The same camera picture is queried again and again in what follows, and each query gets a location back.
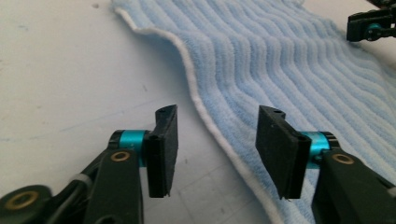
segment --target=striped towel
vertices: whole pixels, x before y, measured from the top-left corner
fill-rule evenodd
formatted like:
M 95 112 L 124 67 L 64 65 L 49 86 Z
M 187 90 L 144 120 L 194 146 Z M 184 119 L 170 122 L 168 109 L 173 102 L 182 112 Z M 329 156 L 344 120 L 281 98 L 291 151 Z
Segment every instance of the striped towel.
M 301 200 L 279 200 L 254 146 L 259 105 L 300 131 L 334 133 L 346 152 L 396 182 L 396 74 L 296 0 L 115 0 L 142 35 L 180 51 L 208 130 L 274 223 L 312 223 L 318 171 Z

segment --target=teal metal part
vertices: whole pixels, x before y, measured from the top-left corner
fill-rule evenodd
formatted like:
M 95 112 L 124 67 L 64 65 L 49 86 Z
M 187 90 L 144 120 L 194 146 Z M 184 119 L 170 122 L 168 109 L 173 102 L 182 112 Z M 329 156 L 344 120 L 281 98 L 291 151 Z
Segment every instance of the teal metal part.
M 321 154 L 323 153 L 323 150 L 330 149 L 329 141 L 327 140 L 326 136 L 320 132 L 301 132 L 301 134 L 309 137 L 312 140 L 306 168 L 318 169 L 318 162 L 321 160 Z
M 143 159 L 143 140 L 146 131 L 125 130 L 120 137 L 119 148 L 128 148 L 137 152 L 139 166 L 146 167 Z

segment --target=white surface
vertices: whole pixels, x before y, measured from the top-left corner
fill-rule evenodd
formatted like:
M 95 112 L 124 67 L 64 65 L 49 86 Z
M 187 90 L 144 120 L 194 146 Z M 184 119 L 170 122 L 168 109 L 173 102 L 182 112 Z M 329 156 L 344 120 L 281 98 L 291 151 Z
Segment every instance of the white surface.
M 363 0 L 307 0 L 346 30 Z M 388 38 L 363 43 L 396 64 Z M 167 43 L 133 34 L 109 1 L 0 1 L 0 197 L 32 184 L 59 192 L 117 129 L 154 127 L 178 105 L 172 195 L 147 196 L 147 223 L 265 223 L 262 207 L 193 107 L 184 68 Z

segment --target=fabric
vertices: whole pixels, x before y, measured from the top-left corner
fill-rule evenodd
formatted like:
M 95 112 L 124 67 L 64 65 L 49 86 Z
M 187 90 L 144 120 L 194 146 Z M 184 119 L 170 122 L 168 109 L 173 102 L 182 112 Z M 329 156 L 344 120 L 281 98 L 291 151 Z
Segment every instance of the fabric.
M 312 223 L 318 171 L 302 199 L 279 200 L 255 148 L 259 105 L 300 131 L 329 131 L 395 182 L 394 71 L 293 0 L 115 0 L 131 28 L 179 50 L 191 98 L 274 223 Z

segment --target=cloth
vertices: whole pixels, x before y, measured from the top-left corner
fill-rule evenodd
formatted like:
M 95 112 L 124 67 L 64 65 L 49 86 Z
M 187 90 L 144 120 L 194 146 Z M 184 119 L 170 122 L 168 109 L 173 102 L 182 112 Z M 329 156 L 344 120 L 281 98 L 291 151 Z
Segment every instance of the cloth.
M 142 35 L 170 40 L 191 98 L 274 223 L 312 223 L 318 170 L 302 199 L 279 200 L 255 148 L 259 105 L 300 131 L 329 131 L 389 181 L 396 172 L 396 75 L 293 0 L 115 0 Z

